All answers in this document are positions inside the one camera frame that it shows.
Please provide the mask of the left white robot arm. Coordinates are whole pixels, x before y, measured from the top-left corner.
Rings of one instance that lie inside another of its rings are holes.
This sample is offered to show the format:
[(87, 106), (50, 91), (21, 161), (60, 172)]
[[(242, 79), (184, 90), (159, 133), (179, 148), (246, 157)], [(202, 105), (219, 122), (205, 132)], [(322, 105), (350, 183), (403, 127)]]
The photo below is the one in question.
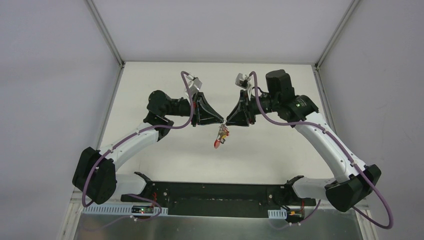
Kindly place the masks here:
[(190, 117), (188, 123), (194, 127), (224, 122), (224, 118), (208, 104), (203, 92), (188, 100), (170, 98), (163, 91), (155, 90), (149, 95), (146, 108), (146, 118), (128, 136), (100, 149), (87, 147), (82, 151), (72, 184), (97, 205), (116, 195), (133, 194), (143, 203), (152, 198), (153, 189), (147, 185), (147, 177), (140, 173), (118, 174), (117, 170), (174, 129), (174, 122), (167, 116)]

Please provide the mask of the red handled keyring holder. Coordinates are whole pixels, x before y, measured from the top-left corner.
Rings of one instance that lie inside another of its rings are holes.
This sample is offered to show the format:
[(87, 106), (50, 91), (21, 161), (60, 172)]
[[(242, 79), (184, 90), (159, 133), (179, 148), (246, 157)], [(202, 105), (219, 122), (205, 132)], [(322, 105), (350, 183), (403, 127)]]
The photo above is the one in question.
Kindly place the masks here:
[(225, 123), (221, 124), (218, 129), (216, 140), (214, 141), (214, 148), (217, 149), (220, 145), (223, 145), (226, 138), (230, 135), (230, 131)]

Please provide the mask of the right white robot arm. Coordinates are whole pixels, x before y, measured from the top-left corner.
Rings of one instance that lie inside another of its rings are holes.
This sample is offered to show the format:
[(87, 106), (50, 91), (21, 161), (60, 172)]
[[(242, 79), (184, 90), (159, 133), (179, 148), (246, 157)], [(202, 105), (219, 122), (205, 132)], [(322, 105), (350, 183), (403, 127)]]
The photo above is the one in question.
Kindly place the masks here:
[(227, 126), (248, 127), (257, 115), (277, 113), (304, 136), (323, 158), (333, 177), (313, 179), (297, 176), (289, 180), (284, 200), (296, 205), (305, 198), (325, 200), (340, 212), (346, 212), (368, 196), (381, 170), (355, 156), (327, 124), (319, 108), (306, 95), (297, 95), (290, 75), (283, 69), (265, 75), (267, 92), (254, 86), (254, 75), (239, 73), (235, 85), (241, 88), (237, 105), (226, 118)]

